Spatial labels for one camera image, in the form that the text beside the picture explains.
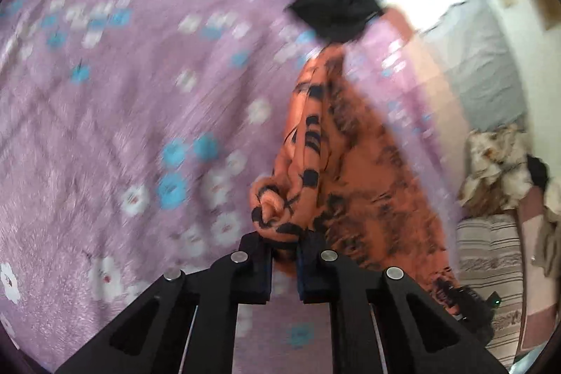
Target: orange cloth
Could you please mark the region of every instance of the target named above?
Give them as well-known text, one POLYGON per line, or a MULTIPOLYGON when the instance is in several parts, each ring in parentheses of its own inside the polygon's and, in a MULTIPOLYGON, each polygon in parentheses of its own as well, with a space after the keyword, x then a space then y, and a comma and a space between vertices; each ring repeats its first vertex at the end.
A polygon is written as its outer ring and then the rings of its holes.
POLYGON ((292 94, 273 176, 250 192, 260 235, 282 251, 307 230, 373 270, 399 266, 444 303, 456 286, 441 224, 391 133, 344 79, 343 47, 310 59, 292 94))

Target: purple blanket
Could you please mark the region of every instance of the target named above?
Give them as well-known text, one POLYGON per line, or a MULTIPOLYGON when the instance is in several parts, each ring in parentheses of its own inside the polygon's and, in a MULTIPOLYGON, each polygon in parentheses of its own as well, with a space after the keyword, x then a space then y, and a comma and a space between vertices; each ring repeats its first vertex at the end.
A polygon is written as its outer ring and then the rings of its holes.
MULTIPOLYGON (((206 268, 252 230, 249 186, 270 172, 299 70, 322 45, 290 2, 0 4, 0 321, 42 366, 167 268, 206 268)), ((373 23, 347 72, 453 233, 459 212, 398 39, 373 23)), ((273 301, 239 311, 234 373, 329 366, 327 307, 304 308, 276 272, 273 301)))

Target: white wall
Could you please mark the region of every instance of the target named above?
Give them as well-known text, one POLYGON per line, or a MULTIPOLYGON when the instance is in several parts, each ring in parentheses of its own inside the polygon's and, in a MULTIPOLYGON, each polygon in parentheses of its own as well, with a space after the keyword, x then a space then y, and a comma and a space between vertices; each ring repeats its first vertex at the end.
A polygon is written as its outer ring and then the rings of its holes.
POLYGON ((542 30, 531 0, 503 9, 503 23, 525 86, 534 153, 561 176, 561 27, 542 30))

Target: bed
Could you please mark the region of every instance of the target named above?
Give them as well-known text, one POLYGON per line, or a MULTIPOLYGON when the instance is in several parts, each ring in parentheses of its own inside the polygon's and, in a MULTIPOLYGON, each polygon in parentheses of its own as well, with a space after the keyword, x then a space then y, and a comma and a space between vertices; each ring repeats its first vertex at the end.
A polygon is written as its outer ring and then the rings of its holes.
MULTIPOLYGON (((205 268, 251 230, 237 211, 247 206, 252 180, 269 172, 278 142, 267 138, 284 123, 275 113, 284 112, 299 68, 322 46, 286 14, 288 3, 3 0, 2 167, 10 179, 2 195, 18 203, 5 204, 0 219, 10 221, 0 245, 2 338, 15 344, 6 358, 25 353, 54 370, 170 265, 205 268), (245 10, 232 11, 241 4, 245 10), (148 43, 131 35, 139 27, 148 43), (186 60, 194 38, 200 45, 186 60), (221 115, 232 105, 242 118, 221 115), (249 161, 256 146, 262 152, 249 161), (185 214, 187 193, 194 203, 185 214), (26 252, 29 245, 35 250, 26 252), (69 323, 77 308, 82 318, 69 323)), ((394 131, 440 216, 457 270, 462 213, 454 186, 472 125, 427 43, 390 9, 348 45, 346 75, 366 88, 394 131)), ((518 119, 523 101, 517 110, 518 119)), ((287 355, 295 373, 328 369, 328 310, 298 307, 295 286, 275 273, 269 309, 290 310, 279 329, 264 308, 240 309, 234 372, 276 372, 287 355), (267 348, 266 366, 252 362, 256 345, 267 348)))

